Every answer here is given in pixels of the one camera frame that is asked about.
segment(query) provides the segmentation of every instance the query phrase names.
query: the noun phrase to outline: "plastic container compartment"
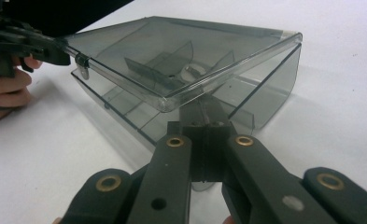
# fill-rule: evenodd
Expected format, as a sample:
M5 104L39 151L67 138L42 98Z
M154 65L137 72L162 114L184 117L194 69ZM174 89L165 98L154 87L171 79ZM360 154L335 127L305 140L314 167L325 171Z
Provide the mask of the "plastic container compartment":
M293 88L302 35L152 17L65 40L78 83L154 144L203 94L219 99L238 132L262 127Z

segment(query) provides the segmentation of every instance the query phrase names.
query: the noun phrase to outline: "gray translucent container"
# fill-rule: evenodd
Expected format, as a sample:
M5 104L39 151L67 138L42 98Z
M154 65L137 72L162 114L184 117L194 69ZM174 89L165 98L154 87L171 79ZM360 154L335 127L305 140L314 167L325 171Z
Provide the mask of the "gray translucent container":
M302 35L152 17L65 40L78 83L154 144L204 94L219 99L239 133L262 127L293 88Z

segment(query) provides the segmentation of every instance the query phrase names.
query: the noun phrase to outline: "brass insert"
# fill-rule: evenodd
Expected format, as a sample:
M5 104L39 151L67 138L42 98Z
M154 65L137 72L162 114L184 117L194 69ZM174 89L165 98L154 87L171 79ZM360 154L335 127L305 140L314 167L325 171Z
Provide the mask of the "brass insert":
M250 147L253 145L253 139L246 136L238 136L235 138L235 142L244 147Z
M121 184L119 175L105 175L96 182L96 189L102 192L109 192L116 189Z
M345 187L344 182L340 178L331 174L319 174L317 175L317 181L319 182L319 184L328 189L341 190Z
M181 147L183 146L184 141L181 138L178 137L173 137L168 139L168 141L166 141L166 145L168 145L169 147Z

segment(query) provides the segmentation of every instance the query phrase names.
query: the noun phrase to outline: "white table surface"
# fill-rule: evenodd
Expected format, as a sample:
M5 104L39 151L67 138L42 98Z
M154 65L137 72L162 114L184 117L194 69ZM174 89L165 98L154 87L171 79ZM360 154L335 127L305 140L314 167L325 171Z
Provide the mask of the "white table surface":
M149 16L302 32L293 92L256 137L297 176L325 166L367 190L367 1L136 0L88 30ZM74 68L43 64L33 101L0 120L0 224L51 223L94 173L131 173L150 160L70 76ZM220 185L192 193L191 223L228 214Z

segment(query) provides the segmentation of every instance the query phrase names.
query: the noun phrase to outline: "human hand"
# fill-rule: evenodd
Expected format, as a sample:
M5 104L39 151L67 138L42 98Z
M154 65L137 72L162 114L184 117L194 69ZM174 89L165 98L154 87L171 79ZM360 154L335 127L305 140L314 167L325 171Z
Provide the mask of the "human hand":
M41 66L41 62L32 57L27 57L24 60L33 69ZM20 65L18 58L13 58L12 61L15 77L0 77L0 107L6 107L6 109L0 109L0 118L11 112L13 107L27 105L31 100L31 94L26 87L31 84L32 79L28 74L17 68Z

